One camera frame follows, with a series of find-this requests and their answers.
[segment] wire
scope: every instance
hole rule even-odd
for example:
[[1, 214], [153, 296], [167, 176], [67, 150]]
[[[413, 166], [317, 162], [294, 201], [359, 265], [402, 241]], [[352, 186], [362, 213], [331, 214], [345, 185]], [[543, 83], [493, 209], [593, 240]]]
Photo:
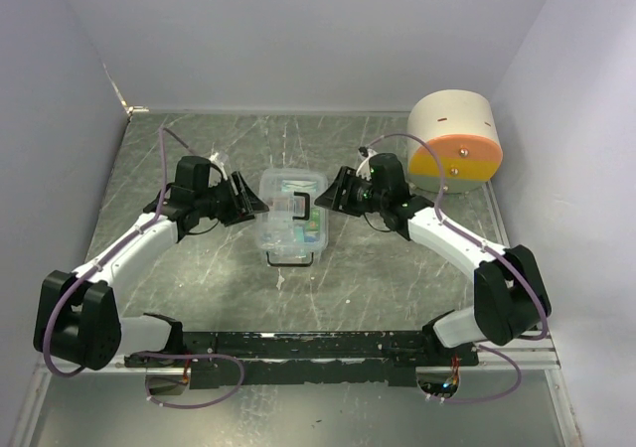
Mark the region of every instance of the wire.
[[444, 403], [448, 402], [450, 404], [481, 404], [482, 402], [490, 402], [491, 400], [497, 400], [497, 399], [501, 399], [502, 397], [506, 397], [508, 394], [512, 394], [515, 390], [519, 388], [519, 386], [521, 385], [521, 379], [522, 379], [521, 368], [519, 368], [519, 365], [515, 363], [515, 361], [512, 358], [508, 357], [507, 355], [504, 355], [501, 351], [493, 350], [492, 348], [488, 348], [487, 346], [484, 346], [484, 345], [477, 345], [477, 348], [483, 351], [487, 351], [488, 353], [492, 353], [493, 355], [497, 355], [500, 358], [503, 358], [504, 360], [506, 360], [508, 363], [510, 363], [510, 365], [517, 372], [517, 378], [515, 379], [515, 382], [513, 383], [513, 385], [511, 385], [510, 387], [508, 387], [506, 390], [502, 392], [486, 395], [484, 397], [471, 397], [468, 399], [455, 399], [451, 397], [451, 398], [445, 399], [444, 397], [438, 397], [436, 395], [431, 394], [432, 397], [437, 397], [442, 402]]
[[367, 224], [369, 224], [369, 226], [370, 226], [373, 230], [375, 230], [375, 231], [379, 231], [379, 232], [381, 232], [381, 233], [391, 233], [391, 232], [392, 232], [392, 230], [389, 230], [388, 228], [387, 228], [387, 229], [381, 229], [381, 228], [376, 228], [376, 227], [374, 227], [373, 225], [371, 225], [371, 222], [369, 222], [369, 219], [367, 219], [367, 214], [363, 214], [363, 217], [365, 218], [365, 221], [367, 221]]
[[42, 346], [42, 354], [44, 356], [44, 363], [46, 367], [51, 371], [51, 373], [55, 375], [59, 375], [61, 377], [73, 377], [78, 375], [83, 371], [83, 367], [78, 367], [74, 371], [64, 372], [58, 369], [57, 366], [53, 363], [52, 355], [51, 355], [51, 339], [53, 337], [53, 332], [55, 331], [56, 323], [58, 322], [58, 318], [60, 317], [60, 313], [69, 302], [71, 297], [78, 291], [81, 285], [91, 278], [93, 275], [99, 271], [100, 267], [108, 263], [117, 253], [119, 253], [125, 246], [130, 243], [137, 235], [141, 232], [144, 232], [151, 228], [153, 225], [157, 223], [159, 218], [161, 217], [161, 208], [163, 207], [163, 202], [166, 198], [167, 185], [168, 185], [168, 163], [166, 159], [166, 146], [163, 137], [164, 128], [159, 128], [159, 149], [161, 152], [161, 191], [159, 192], [159, 201], [157, 202], [157, 209], [153, 218], [142, 225], [139, 230], [132, 230], [128, 235], [123, 237], [113, 248], [111, 248], [106, 255], [104, 255], [100, 260], [98, 260], [93, 267], [86, 271], [84, 275], [78, 278], [65, 292], [64, 295], [58, 300], [51, 316], [49, 317], [49, 321], [47, 323], [47, 327], [44, 332], [44, 341]]
[[185, 147], [186, 151], [188, 151], [190, 154], [192, 154], [193, 156], [199, 156], [199, 153], [191, 148], [188, 144], [186, 144], [186, 141], [181, 139], [181, 137], [179, 137], [172, 129], [164, 127], [163, 130], [170, 134], [179, 144]]
[[362, 168], [363, 168], [363, 166], [364, 166], [365, 164], [368, 164], [368, 163], [369, 163], [369, 160], [370, 160], [372, 157], [374, 157], [375, 155], [376, 155], [376, 154], [375, 154], [375, 151], [374, 151], [374, 153], [373, 153], [373, 154], [372, 154], [371, 152], [368, 152], [366, 157], [364, 157], [364, 156], [363, 156], [363, 161], [362, 161], [362, 162], [360, 163], [360, 165], [358, 166], [358, 169], [356, 169], [356, 176], [360, 176], [360, 173], [362, 172]]
[[[382, 135], [380, 137], [377, 137], [373, 141], [371, 141], [366, 147], [371, 147], [371, 146], [373, 146], [373, 145], [379, 143], [380, 141], [382, 141], [384, 139], [387, 139], [389, 137], [407, 137], [407, 138], [412, 139], [413, 141], [419, 143], [424, 149], [426, 149], [426, 151], [428, 151], [428, 153], [434, 159], [435, 164], [437, 165], [437, 170], [439, 171], [439, 191], [437, 192], [437, 196], [435, 197], [435, 201], [433, 203], [433, 209], [435, 210], [435, 215], [437, 216], [439, 221], [444, 226], [446, 226], [447, 228], [449, 228], [453, 232], [457, 233], [458, 235], [464, 237], [466, 240], [468, 240], [469, 242], [473, 243], [478, 248], [483, 249], [489, 255], [492, 255], [510, 273], [512, 273], [512, 275], [515, 277], [515, 279], [517, 281], [519, 281], [519, 283], [522, 285], [522, 287], [526, 290], [526, 293], [528, 293], [528, 296], [530, 297], [530, 299], [532, 300], [533, 304], [535, 305], [535, 308], [537, 309], [537, 312], [539, 313], [539, 318], [541, 320], [541, 332], [538, 335], [536, 335], [536, 336], [525, 336], [525, 335], [522, 335], [519, 338], [523, 339], [523, 340], [532, 340], [532, 341], [538, 341], [538, 340], [544, 339], [548, 335], [548, 316], [546, 315], [546, 310], [545, 310], [544, 306], [542, 305], [541, 301], [539, 300], [539, 297], [533, 291], [532, 287], [530, 286], [530, 283], [528, 283], [526, 278], [524, 278], [524, 276], [519, 272], [519, 270], [517, 270], [517, 268], [515, 268], [513, 266], [513, 264], [511, 262], [509, 262], [506, 258], [504, 258], [500, 253], [495, 251], [493, 248], [488, 246], [487, 243], [483, 243], [482, 244], [481, 240], [479, 240], [478, 238], [476, 238], [473, 235], [471, 235], [470, 233], [466, 232], [465, 230], [463, 230], [459, 226], [455, 225], [454, 223], [449, 222], [447, 219], [444, 218], [444, 216], [443, 216], [443, 214], [441, 212], [441, 200], [444, 197], [444, 186], [445, 186], [445, 183], [446, 183], [446, 177], [444, 175], [444, 167], [443, 167], [443, 165], [441, 163], [441, 160], [439, 159], [439, 156], [437, 155], [437, 153], [433, 150], [433, 148], [430, 145], [428, 145], [426, 142], [424, 142], [419, 137], [414, 136], [412, 134], [407, 134], [407, 133], [404, 133], [404, 132], [396, 132], [396, 133], [393, 133], [393, 134]], [[508, 357], [505, 354], [501, 353], [500, 351], [494, 350], [492, 348], [488, 348], [488, 347], [486, 347], [484, 345], [478, 345], [478, 348], [483, 350], [483, 351], [487, 351], [489, 353], [497, 355], [500, 358], [503, 358], [504, 360], [506, 360], [508, 363], [510, 363], [512, 365], [512, 367], [515, 369], [515, 371], [517, 372], [517, 380], [512, 385], [512, 387], [510, 387], [509, 389], [507, 389], [507, 390], [505, 390], [505, 391], [503, 391], [501, 393], [498, 393], [498, 394], [493, 394], [493, 395], [489, 395], [489, 396], [485, 396], [485, 397], [479, 397], [479, 398], [474, 398], [474, 399], [456, 399], [456, 400], [450, 399], [450, 400], [446, 400], [446, 402], [451, 402], [451, 403], [456, 403], [456, 404], [474, 404], [474, 403], [480, 403], [480, 402], [487, 402], [487, 401], [490, 401], [490, 400], [500, 399], [500, 398], [502, 398], [502, 397], [514, 392], [521, 385], [521, 380], [522, 380], [521, 369], [519, 368], [519, 365], [517, 365], [517, 363], [515, 363], [515, 361], [513, 359], [511, 359], [510, 357]], [[438, 397], [438, 398], [442, 402], [445, 400], [443, 397]]]
[[212, 230], [214, 230], [218, 224], [219, 221], [217, 221], [217, 223], [212, 225], [210, 228], [207, 228], [203, 231], [189, 231], [188, 233], [186, 233], [186, 235], [205, 235], [206, 233], [210, 233]]
[[181, 374], [181, 379], [186, 385], [190, 383], [190, 378], [188, 377], [188, 369], [190, 368], [191, 363], [192, 363], [192, 360], [186, 360], [186, 364], [183, 366], [183, 374]]
[[517, 270], [517, 268], [513, 266], [513, 264], [510, 261], [504, 258], [500, 253], [492, 249], [490, 246], [488, 246], [487, 243], [482, 244], [481, 240], [479, 240], [478, 238], [466, 232], [459, 226], [449, 222], [447, 219], [444, 218], [441, 212], [440, 206], [441, 206], [441, 199], [444, 196], [444, 185], [446, 182], [446, 178], [444, 176], [444, 168], [441, 164], [439, 156], [437, 156], [437, 154], [432, 149], [432, 147], [430, 147], [427, 143], [425, 143], [423, 140], [421, 140], [417, 136], [413, 136], [412, 134], [406, 134], [401, 132], [380, 136], [374, 139], [373, 141], [371, 141], [368, 147], [371, 147], [374, 144], [377, 144], [378, 142], [388, 137], [396, 137], [396, 136], [408, 137], [409, 139], [413, 139], [414, 141], [418, 142], [419, 144], [422, 145], [422, 147], [424, 147], [430, 153], [430, 155], [435, 160], [435, 164], [437, 165], [437, 170], [439, 171], [439, 192], [437, 193], [437, 197], [435, 197], [433, 208], [435, 210], [435, 214], [437, 215], [437, 218], [439, 219], [439, 221], [450, 230], [454, 231], [458, 235], [464, 237], [465, 239], [473, 243], [478, 248], [483, 249], [485, 252], [495, 257], [497, 261], [499, 261], [502, 265], [504, 265], [504, 267], [508, 271], [510, 271], [510, 273], [512, 273], [515, 279], [519, 281], [522, 287], [526, 290], [526, 293], [528, 293], [528, 296], [532, 300], [533, 304], [535, 305], [535, 308], [537, 308], [537, 312], [539, 313], [539, 318], [541, 319], [541, 324], [542, 324], [541, 332], [536, 336], [520, 336], [520, 338], [524, 340], [532, 340], [532, 341], [538, 341], [538, 340], [544, 339], [548, 335], [548, 317], [546, 315], [546, 310], [544, 309], [544, 306], [539, 300], [539, 297], [534, 292], [533, 288], [530, 286], [530, 283], [528, 283], [526, 278], [524, 278], [524, 276], [519, 272], [519, 270]]
[[[166, 184], [166, 194], [168, 194], [168, 192], [170, 192], [170, 189], [172, 188], [172, 182], [169, 184]], [[155, 197], [155, 199], [159, 199], [159, 196], [161, 196], [161, 190], [157, 193], [157, 197]]]
[[149, 400], [150, 402], [152, 402], [153, 404], [157, 404], [160, 407], [170, 407], [172, 409], [202, 409], [204, 407], [210, 407], [211, 405], [215, 405], [215, 404], [218, 404], [220, 402], [223, 402], [227, 398], [232, 397], [233, 395], [235, 395], [239, 391], [240, 387], [242, 386], [243, 381], [245, 380], [245, 368], [242, 365], [242, 363], [237, 358], [235, 358], [234, 356], [220, 355], [220, 354], [217, 354], [217, 353], [202, 354], [202, 355], [164, 355], [162, 353], [146, 353], [146, 352], [137, 353], [137, 355], [138, 356], [147, 357], [147, 358], [155, 358], [155, 359], [158, 359], [158, 360], [186, 360], [186, 361], [225, 360], [225, 361], [231, 361], [232, 363], [234, 363], [238, 367], [238, 381], [237, 381], [237, 384], [232, 388], [232, 390], [230, 390], [229, 392], [225, 393], [221, 397], [217, 397], [216, 399], [213, 399], [213, 400], [211, 400], [209, 402], [202, 402], [200, 404], [174, 404], [172, 402], [162, 402], [162, 401], [160, 401], [159, 399], [155, 398], [150, 393], [150, 382], [152, 381], [152, 379], [161, 379], [161, 380], [164, 380], [166, 382], [171, 382], [171, 383], [173, 383], [175, 385], [187, 385], [188, 383], [185, 381], [185, 379], [183, 379], [183, 380], [174, 380], [174, 379], [171, 379], [169, 377], [163, 377], [163, 376], [148, 377], [146, 379], [146, 383], [145, 383], [146, 399]]

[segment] gray floor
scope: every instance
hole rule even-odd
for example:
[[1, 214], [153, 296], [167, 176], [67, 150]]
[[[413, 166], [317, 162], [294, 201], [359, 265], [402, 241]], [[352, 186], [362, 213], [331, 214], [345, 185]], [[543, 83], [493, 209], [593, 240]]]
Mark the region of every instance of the gray floor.
[[[462, 395], [504, 390], [513, 372], [467, 372]], [[178, 402], [204, 402], [191, 391]], [[195, 411], [146, 402], [143, 375], [88, 373], [53, 379], [32, 447], [556, 447], [558, 430], [544, 372], [519, 391], [482, 405], [426, 402], [417, 388], [381, 383], [248, 386]]]
[[[128, 229], [155, 197], [156, 129], [165, 118], [142, 114], [132, 120], [90, 256]], [[212, 147], [227, 151], [233, 168], [255, 189], [268, 167], [308, 167], [331, 179], [341, 165], [357, 162], [362, 142], [406, 127], [405, 118], [393, 117], [170, 115], [167, 122], [201, 153]], [[400, 154], [404, 148], [395, 140], [381, 147]], [[173, 173], [184, 151], [170, 140], [168, 154]], [[444, 209], [499, 241], [486, 191], [450, 196]], [[136, 286], [118, 294], [125, 314], [159, 312], [190, 330], [417, 329], [472, 302], [470, 281], [438, 255], [395, 234], [374, 232], [358, 219], [331, 216], [330, 244], [309, 269], [265, 266], [252, 229], [219, 227], [173, 247]], [[198, 411], [146, 402], [143, 373], [117, 371], [51, 379], [30, 445], [563, 445], [543, 371], [526, 372], [519, 391], [483, 405], [440, 406], [425, 402], [416, 387], [382, 383], [256, 385]], [[465, 371], [458, 396], [502, 391], [513, 376]], [[220, 391], [190, 391], [174, 401], [201, 402]]]
[[[90, 256], [128, 229], [156, 196], [156, 129], [165, 119], [161, 114], [132, 119]], [[202, 154], [212, 148], [227, 152], [232, 169], [240, 170], [256, 192], [260, 174], [269, 167], [309, 168], [332, 180], [341, 165], [357, 163], [363, 142], [406, 129], [404, 117], [174, 114], [166, 123]], [[172, 176], [186, 153], [171, 139], [167, 148]], [[405, 153], [399, 139], [379, 148]], [[448, 196], [443, 206], [461, 224], [497, 239], [485, 191]], [[471, 281], [436, 253], [394, 233], [375, 232], [361, 219], [329, 217], [329, 245], [311, 268], [267, 267], [249, 223], [188, 237], [142, 273], [137, 286], [117, 294], [124, 314], [158, 312], [183, 321], [189, 330], [416, 329], [472, 303]]]

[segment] plastic container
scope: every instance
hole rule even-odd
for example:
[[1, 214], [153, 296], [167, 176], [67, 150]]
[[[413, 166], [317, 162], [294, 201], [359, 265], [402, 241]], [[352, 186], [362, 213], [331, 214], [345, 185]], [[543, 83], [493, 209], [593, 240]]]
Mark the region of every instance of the plastic container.
[[302, 169], [267, 169], [258, 197], [269, 212], [257, 218], [256, 245], [270, 266], [311, 266], [327, 246], [327, 211], [314, 205], [327, 177]]

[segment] cylinder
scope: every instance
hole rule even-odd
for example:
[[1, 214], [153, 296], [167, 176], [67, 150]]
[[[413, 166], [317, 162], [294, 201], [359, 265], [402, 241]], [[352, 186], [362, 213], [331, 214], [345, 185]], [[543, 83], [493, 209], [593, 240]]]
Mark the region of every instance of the cylinder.
[[[503, 152], [488, 100], [476, 92], [448, 89], [415, 105], [408, 133], [427, 142], [439, 156], [446, 192], [480, 187], [499, 169]], [[408, 176], [421, 189], [439, 190], [439, 171], [432, 156], [415, 141], [408, 143]]]

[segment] box handle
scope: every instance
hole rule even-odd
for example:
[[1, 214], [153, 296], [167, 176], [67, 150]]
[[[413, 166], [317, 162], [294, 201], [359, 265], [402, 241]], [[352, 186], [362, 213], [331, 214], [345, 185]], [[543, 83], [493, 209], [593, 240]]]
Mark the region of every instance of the box handle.
[[311, 205], [311, 198], [309, 197], [309, 194], [306, 192], [294, 192], [294, 196], [302, 197], [305, 200], [305, 214], [304, 216], [294, 216], [292, 219], [294, 221], [308, 221], [311, 216], [311, 208], [309, 207]]
[[311, 259], [306, 262], [306, 263], [273, 263], [270, 259], [269, 259], [269, 251], [266, 251], [265, 254], [267, 255], [267, 264], [269, 266], [273, 266], [276, 268], [296, 268], [298, 266], [311, 266], [314, 262], [314, 252], [311, 252]]

